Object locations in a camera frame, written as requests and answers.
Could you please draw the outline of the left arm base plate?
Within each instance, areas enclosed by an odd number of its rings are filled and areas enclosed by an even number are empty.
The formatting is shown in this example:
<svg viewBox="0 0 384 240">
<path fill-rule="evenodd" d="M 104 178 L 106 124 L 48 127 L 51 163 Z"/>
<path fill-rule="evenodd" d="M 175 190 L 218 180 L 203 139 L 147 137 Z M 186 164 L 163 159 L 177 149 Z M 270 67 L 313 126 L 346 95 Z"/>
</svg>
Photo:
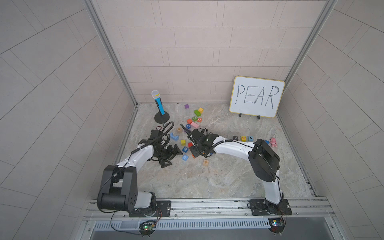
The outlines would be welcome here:
<svg viewBox="0 0 384 240">
<path fill-rule="evenodd" d="M 160 218 L 169 217 L 171 214 L 171 201 L 156 201 L 150 208 L 139 208 L 129 213 L 130 218 Z"/>
</svg>

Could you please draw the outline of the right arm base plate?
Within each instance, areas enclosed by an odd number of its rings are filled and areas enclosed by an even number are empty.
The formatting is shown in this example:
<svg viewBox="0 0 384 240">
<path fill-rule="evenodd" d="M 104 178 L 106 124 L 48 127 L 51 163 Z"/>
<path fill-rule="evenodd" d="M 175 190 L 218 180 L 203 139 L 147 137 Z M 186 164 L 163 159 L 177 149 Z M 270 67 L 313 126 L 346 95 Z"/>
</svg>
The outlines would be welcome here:
<svg viewBox="0 0 384 240">
<path fill-rule="evenodd" d="M 287 199 L 282 199 L 279 204 L 273 204 L 267 200 L 249 200 L 248 208 L 253 216 L 290 216 L 292 209 Z"/>
</svg>

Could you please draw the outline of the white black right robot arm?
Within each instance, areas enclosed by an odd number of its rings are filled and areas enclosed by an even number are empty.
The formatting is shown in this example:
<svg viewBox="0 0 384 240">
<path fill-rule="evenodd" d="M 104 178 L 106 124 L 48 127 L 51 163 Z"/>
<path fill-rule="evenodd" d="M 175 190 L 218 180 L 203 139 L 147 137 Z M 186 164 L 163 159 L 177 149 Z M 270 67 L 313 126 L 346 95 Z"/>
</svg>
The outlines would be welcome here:
<svg viewBox="0 0 384 240">
<path fill-rule="evenodd" d="M 253 215 L 288 216 L 292 214 L 288 200 L 280 187 L 280 157 L 262 139 L 256 142 L 239 142 L 217 134 L 205 134 L 197 129 L 189 130 L 181 125 L 188 139 L 195 146 L 195 152 L 205 158 L 213 154 L 226 154 L 248 161 L 265 189 L 263 200 L 250 200 Z"/>
</svg>

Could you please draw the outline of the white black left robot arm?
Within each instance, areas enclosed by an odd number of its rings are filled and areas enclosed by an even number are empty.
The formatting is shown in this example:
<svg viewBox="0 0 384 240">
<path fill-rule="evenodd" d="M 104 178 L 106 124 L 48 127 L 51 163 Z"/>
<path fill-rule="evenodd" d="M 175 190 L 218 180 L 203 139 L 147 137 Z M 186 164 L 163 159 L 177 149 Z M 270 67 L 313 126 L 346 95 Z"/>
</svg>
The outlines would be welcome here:
<svg viewBox="0 0 384 240">
<path fill-rule="evenodd" d="M 157 213 L 156 195 L 138 190 L 138 172 L 146 162 L 154 161 L 161 168 L 172 165 L 171 160 L 182 156 L 177 145 L 170 145 L 169 122 L 163 130 L 151 130 L 147 140 L 141 140 L 127 159 L 117 165 L 105 167 L 97 197 L 97 207 L 103 213 L 124 211 L 131 214 L 152 216 Z"/>
</svg>

